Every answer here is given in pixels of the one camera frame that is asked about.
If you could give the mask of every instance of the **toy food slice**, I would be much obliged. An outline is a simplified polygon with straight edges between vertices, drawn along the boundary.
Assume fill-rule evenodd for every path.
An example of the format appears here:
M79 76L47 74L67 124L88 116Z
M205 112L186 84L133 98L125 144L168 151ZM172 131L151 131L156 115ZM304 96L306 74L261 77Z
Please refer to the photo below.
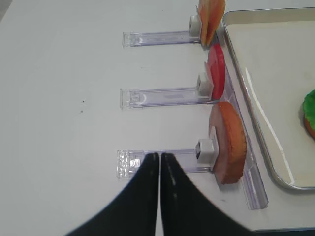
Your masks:
M213 126L219 145L214 174L221 184L236 183L243 175L247 144L241 119L229 102L213 106L209 132Z
M207 64L208 78L212 78L213 81L212 99L219 100L223 95L225 86L225 60L219 44L215 44L210 48Z
M225 0L209 0L206 45L209 46L225 11Z
M198 14L202 23L200 41L202 46L204 46L206 45L209 22L209 0L199 0Z

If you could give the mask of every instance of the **clear plastic holder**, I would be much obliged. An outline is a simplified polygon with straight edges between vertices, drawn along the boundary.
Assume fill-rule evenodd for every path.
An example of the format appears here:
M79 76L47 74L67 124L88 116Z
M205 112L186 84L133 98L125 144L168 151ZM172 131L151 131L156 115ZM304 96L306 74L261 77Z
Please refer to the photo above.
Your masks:
M160 156L164 152L172 153L176 156L181 167L186 173L209 172L209 164L197 163L195 149L180 150L119 150L117 151L117 178L130 178L139 169L144 157L148 153L156 152Z
M161 33L129 33L123 32L123 47L141 47L167 44L199 43L191 37L189 31Z
M201 34L199 15L190 17L188 31L159 33L129 33L123 32L123 47L141 47L167 44L199 43Z
M198 94L196 87L165 89L121 89L120 108L144 108L189 104L212 104L218 102L209 96Z

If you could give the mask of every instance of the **tray rim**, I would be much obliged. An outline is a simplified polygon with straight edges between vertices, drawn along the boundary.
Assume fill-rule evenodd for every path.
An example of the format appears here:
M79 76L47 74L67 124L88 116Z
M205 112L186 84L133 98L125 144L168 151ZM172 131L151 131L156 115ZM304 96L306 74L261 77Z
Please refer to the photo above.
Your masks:
M283 180L278 175L278 173L276 172L275 167L273 165L273 162L271 160L271 156L270 156L270 153L269 153L269 149L268 149L265 137L264 137L262 129L261 129L260 125L259 125L258 117L255 115L254 106L252 104L252 100L250 98L250 95L249 95L249 92L248 92L248 88L247 88L247 86L245 84L245 80L244 80L245 75L243 75L243 73L241 71L241 66L240 66L240 64L239 64L239 62L237 60L236 53L235 53L235 50L234 50L231 38L230 38L230 35L228 33L228 30L227 30L227 26L232 25L232 24L228 24L226 22L226 18L230 14L233 14L233 13L244 13L244 14L246 14L246 13L250 13L250 14L253 14L253 13L265 13L265 12L277 13L279 11L284 12L284 11L288 11L288 10L289 11L313 10L315 12L315 7L275 8L275 9L255 9L255 10L229 11L229 12L225 13L225 15L223 16L223 19L222 19L223 27L224 27L224 37L225 37L225 39L227 41L229 53L232 56L232 61L233 61L234 67L236 69L236 75L237 75L238 81L240 82L240 85L241 85L241 88L242 88L242 93L243 93L244 98L246 100L247 107L248 107L249 112L250 112L250 116L251 116L251 119L252 119L252 122L253 122L254 129L255 129L256 133L258 134L258 138L259 138L258 140L259 140L260 146L262 147L262 150L263 150L263 156L264 156L265 162L267 163L267 166L268 166L267 169L271 173L271 176L273 177L273 180L277 184L279 184L280 186L282 186L282 187L284 187L286 189L304 190L304 191L305 190L315 190L315 186L300 187L300 186L296 186L294 184L290 184L290 183L286 182L285 180ZM272 22L287 22L287 21L266 21L266 23L267 22L272 23Z

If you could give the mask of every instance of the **white clip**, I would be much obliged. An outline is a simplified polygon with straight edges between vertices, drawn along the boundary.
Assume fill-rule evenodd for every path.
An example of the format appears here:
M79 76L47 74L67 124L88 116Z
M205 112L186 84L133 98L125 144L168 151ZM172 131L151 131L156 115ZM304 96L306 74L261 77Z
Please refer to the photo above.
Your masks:
M214 127L211 128L208 139L200 139L196 145L197 162L209 164L210 171L213 170L219 154L217 141L217 132Z
M202 23L199 15L190 17L188 32L191 39L200 39L201 26Z
M199 73L196 90L200 96L209 96L210 98L212 97L213 81L212 79L208 78L206 72Z

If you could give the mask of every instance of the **metal tray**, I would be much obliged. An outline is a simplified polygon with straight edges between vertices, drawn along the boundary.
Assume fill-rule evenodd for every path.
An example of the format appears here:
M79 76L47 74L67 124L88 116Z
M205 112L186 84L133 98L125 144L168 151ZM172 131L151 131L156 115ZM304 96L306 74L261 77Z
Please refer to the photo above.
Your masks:
M315 8L231 11L223 25L272 177L315 190L315 142L302 111L315 89Z

